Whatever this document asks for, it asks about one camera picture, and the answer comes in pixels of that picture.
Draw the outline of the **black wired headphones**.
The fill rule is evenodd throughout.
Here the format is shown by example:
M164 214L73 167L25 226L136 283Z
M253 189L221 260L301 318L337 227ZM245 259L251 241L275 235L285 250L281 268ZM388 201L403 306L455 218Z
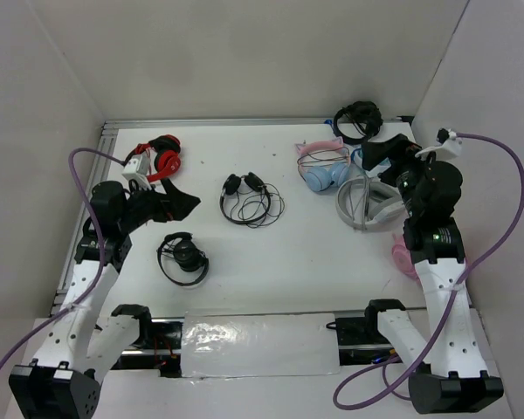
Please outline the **black wired headphones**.
M230 174L222 186L219 209L230 223L257 229L277 222L286 209L285 199L271 183L253 172Z

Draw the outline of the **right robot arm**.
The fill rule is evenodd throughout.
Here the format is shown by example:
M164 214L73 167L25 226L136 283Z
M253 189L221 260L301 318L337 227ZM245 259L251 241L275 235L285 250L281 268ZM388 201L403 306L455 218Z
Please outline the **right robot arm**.
M431 336L424 339L394 301L375 300L376 313L363 322L368 339L392 344L406 366L410 401L419 414L475 413L504 394L490 375L472 328L462 236L452 216L461 197L459 170L424 151L405 135L362 146L362 166L383 161L381 182L400 193L408 217L403 239L424 292Z

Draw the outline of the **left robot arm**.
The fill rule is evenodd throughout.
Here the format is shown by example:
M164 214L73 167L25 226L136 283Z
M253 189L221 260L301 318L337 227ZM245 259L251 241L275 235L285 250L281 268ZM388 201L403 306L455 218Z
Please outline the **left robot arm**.
M155 327L146 306L121 304L99 326L100 311L143 224L184 220L200 204L196 196L162 181L163 192L127 191L120 182L93 187L90 217L74 257L72 280L60 311L43 323L49 330L25 365L11 370L9 385L25 418L90 418L99 405L107 372L130 346L147 347Z

